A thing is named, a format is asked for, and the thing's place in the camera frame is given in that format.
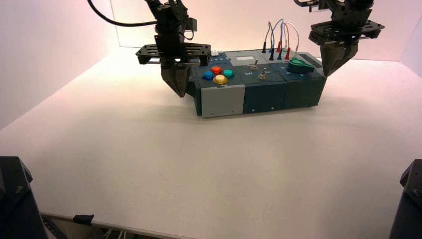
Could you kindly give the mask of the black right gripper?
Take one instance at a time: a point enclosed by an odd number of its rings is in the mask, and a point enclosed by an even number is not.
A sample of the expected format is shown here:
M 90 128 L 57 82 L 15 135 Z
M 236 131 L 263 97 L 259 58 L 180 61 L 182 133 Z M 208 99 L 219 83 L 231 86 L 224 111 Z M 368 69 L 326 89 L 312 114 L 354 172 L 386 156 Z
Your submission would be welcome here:
M 361 38 L 375 39 L 385 28 L 382 24 L 369 19 L 373 0 L 312 0 L 313 7 L 330 10 L 331 20 L 311 25 L 309 40 L 321 46 L 323 72 L 326 77 L 333 74 L 358 52 L 358 43 L 346 45 L 342 56 L 342 47 L 337 45 L 355 42 Z

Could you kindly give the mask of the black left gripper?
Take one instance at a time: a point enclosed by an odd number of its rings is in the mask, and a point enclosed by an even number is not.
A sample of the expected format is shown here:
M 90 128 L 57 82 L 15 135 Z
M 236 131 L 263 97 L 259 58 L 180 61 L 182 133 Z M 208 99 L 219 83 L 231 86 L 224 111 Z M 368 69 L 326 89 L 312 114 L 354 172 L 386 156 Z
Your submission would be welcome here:
M 136 56 L 140 64 L 151 64 L 152 59 L 159 59 L 161 76 L 164 82 L 179 97 L 184 97 L 190 76 L 190 65 L 208 65 L 211 58 L 211 46 L 208 44 L 189 43 L 185 32 L 197 31 L 197 20 L 188 16 L 187 8 L 180 0 L 148 0 L 148 7 L 156 19 L 155 44 L 143 46 Z M 176 63 L 182 63 L 179 69 L 179 85 L 176 80 Z

